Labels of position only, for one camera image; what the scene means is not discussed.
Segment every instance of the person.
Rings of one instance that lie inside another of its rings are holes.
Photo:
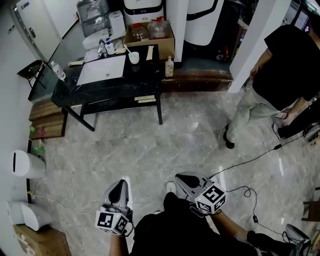
[[[235,147],[238,133],[247,124],[295,102],[290,116],[320,91],[320,16],[312,14],[309,27],[308,34],[293,25],[283,25],[264,39],[267,49],[250,72],[252,88],[244,94],[225,128],[227,148]]]
[[[220,210],[210,216],[220,233],[217,234],[205,217],[191,211],[191,202],[176,196],[176,190],[175,183],[168,182],[164,211],[149,214],[138,223],[131,256],[273,255],[270,251],[289,256],[295,247],[264,234],[247,232]],[[112,234],[109,256],[128,255],[126,238]]]
[[[314,123],[320,123],[320,100],[317,99],[307,109],[300,113],[289,125],[277,127],[274,123],[272,129],[278,139],[290,138]]]

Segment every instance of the sink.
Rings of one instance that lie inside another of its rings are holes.
[[[123,76],[126,55],[104,58],[83,65],[77,86]]]

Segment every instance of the light gray pants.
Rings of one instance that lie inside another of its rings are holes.
[[[226,133],[227,139],[234,143],[239,131],[244,129],[254,120],[270,117],[279,111],[273,107],[266,99],[258,95],[251,87],[243,95],[237,106],[233,120],[229,124]]]

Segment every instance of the black marble table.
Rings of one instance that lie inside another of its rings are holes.
[[[161,112],[161,65],[159,49],[154,45],[152,60],[146,61],[148,45],[130,47],[132,52],[139,52],[138,64],[131,64],[128,52],[126,55],[123,75],[120,78],[107,79],[77,86],[83,66],[68,67],[64,70],[65,81],[56,83],[52,94],[52,102],[64,108],[76,120],[89,130],[95,129],[84,120],[84,115],[111,110],[128,109],[143,106],[156,106],[159,124],[162,125]],[[155,101],[138,103],[135,97],[154,95]],[[82,105],[80,115],[71,109],[72,105]]]

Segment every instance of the faucet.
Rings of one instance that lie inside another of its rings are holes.
[[[107,55],[107,49],[106,49],[106,43],[103,39],[100,39],[99,41],[99,50],[98,50],[98,55],[99,55],[99,58],[101,57],[101,55],[103,54],[104,56]]]

